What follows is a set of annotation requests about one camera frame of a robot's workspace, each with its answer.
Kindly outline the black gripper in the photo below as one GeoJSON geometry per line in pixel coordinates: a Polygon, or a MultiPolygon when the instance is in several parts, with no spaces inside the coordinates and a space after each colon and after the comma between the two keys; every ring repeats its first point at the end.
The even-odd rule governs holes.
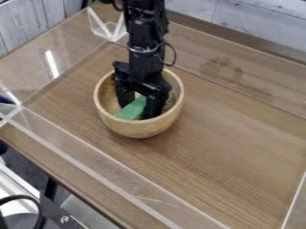
{"type": "Polygon", "coordinates": [[[165,44],[153,44],[150,47],[129,45],[129,61],[115,61],[115,91],[119,105],[125,107],[135,100],[135,91],[148,84],[157,87],[146,95],[143,118],[152,119],[161,115],[172,84],[165,79],[165,44]]]}

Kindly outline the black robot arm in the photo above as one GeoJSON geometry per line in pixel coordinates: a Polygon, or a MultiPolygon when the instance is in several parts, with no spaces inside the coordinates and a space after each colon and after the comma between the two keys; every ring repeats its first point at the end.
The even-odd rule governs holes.
{"type": "Polygon", "coordinates": [[[141,93],[146,97],[142,118],[152,119],[162,114],[173,89],[164,77],[169,32],[165,0],[122,0],[122,11],[130,34],[130,61],[114,62],[117,96],[125,107],[141,93]]]}

